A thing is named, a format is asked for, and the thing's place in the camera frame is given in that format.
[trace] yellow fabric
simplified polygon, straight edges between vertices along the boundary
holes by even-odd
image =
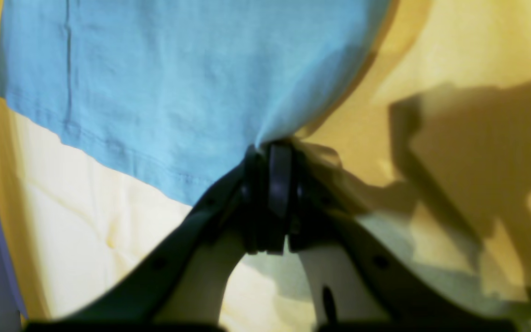
[[[390,105],[410,96],[422,116],[411,150],[484,242],[478,270],[392,162]],[[480,278],[486,296],[527,299],[531,0],[395,0],[350,92],[297,135],[337,151],[354,176],[343,185],[361,202],[409,214],[416,263]],[[60,317],[103,293],[188,209],[61,145],[0,99],[0,217],[31,318]],[[234,271],[221,323],[310,330],[312,305],[285,296],[287,280],[264,277],[266,259]]]

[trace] bed sheet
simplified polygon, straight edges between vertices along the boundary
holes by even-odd
[[[421,122],[409,148],[478,234],[477,266],[457,246],[464,236],[437,221],[394,165],[390,124],[400,109]],[[531,300],[531,0],[395,1],[346,96],[297,136],[341,166],[331,181],[397,215],[362,223],[454,300],[472,291]],[[61,145],[0,99],[0,218],[31,318],[61,317],[99,296],[188,210]],[[309,330],[309,298],[294,256],[245,258],[221,323]],[[501,309],[473,300],[477,311]]]

